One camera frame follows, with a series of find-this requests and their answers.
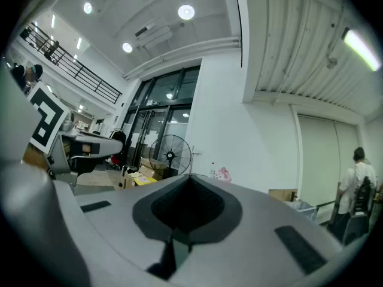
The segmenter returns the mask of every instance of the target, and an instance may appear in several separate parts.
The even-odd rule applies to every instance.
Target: ceiling light
[[[377,71],[382,66],[382,63],[371,52],[370,48],[355,31],[346,28],[343,39],[346,44],[364,59],[372,71]]]
[[[84,4],[84,12],[90,14],[92,12],[92,5],[89,2]]]
[[[80,45],[81,45],[81,37],[78,38],[78,42],[77,42],[77,49],[80,49]]]
[[[133,48],[130,44],[128,44],[127,42],[125,42],[123,45],[122,45],[122,49],[125,51],[125,52],[132,52],[133,51]]]
[[[194,16],[194,8],[190,5],[183,5],[178,9],[178,15],[185,20],[192,19]]]

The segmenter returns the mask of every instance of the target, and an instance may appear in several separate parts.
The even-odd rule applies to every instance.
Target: cardboard box
[[[124,175],[124,183],[122,184],[122,188],[129,189],[134,187],[134,179],[125,173]]]
[[[153,169],[151,169],[151,168],[149,168],[149,167],[147,167],[147,166],[145,166],[143,164],[138,169],[138,172],[142,173],[144,176],[147,176],[148,178],[156,179],[157,181],[162,179],[162,175],[158,174]]]
[[[297,189],[270,189],[269,195],[276,198],[279,201],[290,201],[291,195],[294,193],[294,199],[296,200]]]

